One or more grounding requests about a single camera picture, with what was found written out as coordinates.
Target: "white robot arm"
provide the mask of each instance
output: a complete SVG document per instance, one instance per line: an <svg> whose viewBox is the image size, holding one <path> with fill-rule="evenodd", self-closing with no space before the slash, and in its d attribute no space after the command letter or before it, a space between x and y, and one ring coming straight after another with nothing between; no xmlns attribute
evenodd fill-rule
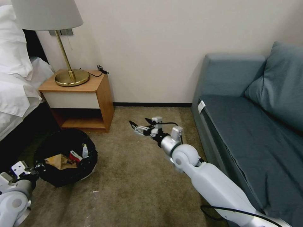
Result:
<svg viewBox="0 0 303 227"><path fill-rule="evenodd" d="M13 165L12 170L16 181L5 172L0 174L0 227L18 226L29 215L31 196L38 179L38 173L23 161Z"/></svg>
<svg viewBox="0 0 303 227"><path fill-rule="evenodd" d="M194 188L209 202L210 207L226 220L240 227L291 227L281 219L268 217L258 212L246 194L213 164L203 161L197 150L182 144L182 128L176 123L163 123L161 117L147 119L149 126L138 126L130 121L139 135L151 136L158 142L177 169L184 171ZM175 124L171 134L164 133L161 125Z"/></svg>

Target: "sofa armrest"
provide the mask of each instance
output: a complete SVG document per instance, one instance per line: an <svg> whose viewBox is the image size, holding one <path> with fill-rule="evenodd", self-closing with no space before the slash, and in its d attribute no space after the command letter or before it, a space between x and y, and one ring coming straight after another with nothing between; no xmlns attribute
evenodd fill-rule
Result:
<svg viewBox="0 0 303 227"><path fill-rule="evenodd" d="M264 72L266 58L248 54L207 54L203 61L193 103L201 95L243 96Z"/></svg>

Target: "beige carpet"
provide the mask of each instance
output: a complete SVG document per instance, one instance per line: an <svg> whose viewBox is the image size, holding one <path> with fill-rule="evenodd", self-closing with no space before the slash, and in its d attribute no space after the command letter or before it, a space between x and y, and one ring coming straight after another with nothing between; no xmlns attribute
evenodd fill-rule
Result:
<svg viewBox="0 0 303 227"><path fill-rule="evenodd" d="M204 217L199 206L205 201L190 179L128 123L147 125L144 118L153 116L182 126L184 142L204 157L190 108L117 107L108 134L89 133L99 154L93 174L61 188L39 179L33 210L21 226L227 226ZM170 133L171 127L164 129Z"/></svg>

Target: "trash can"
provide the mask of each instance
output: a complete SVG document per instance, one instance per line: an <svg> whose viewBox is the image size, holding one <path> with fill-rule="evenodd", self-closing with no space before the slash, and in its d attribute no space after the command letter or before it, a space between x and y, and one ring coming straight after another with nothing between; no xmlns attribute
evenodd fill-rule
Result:
<svg viewBox="0 0 303 227"><path fill-rule="evenodd" d="M43 180L61 187L89 176L97 159L95 145L86 133L65 129L50 135L39 146L34 166Z"/></svg>

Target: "nightstand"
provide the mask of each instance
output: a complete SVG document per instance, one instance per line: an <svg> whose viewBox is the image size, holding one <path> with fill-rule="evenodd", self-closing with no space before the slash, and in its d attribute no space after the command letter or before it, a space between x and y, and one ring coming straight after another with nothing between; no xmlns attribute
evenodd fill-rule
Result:
<svg viewBox="0 0 303 227"><path fill-rule="evenodd" d="M60 128L77 128L82 131L108 132L113 119L114 107L106 74L90 75L85 84L62 87L55 83L59 70L40 87ZM98 70L88 71L100 75Z"/></svg>

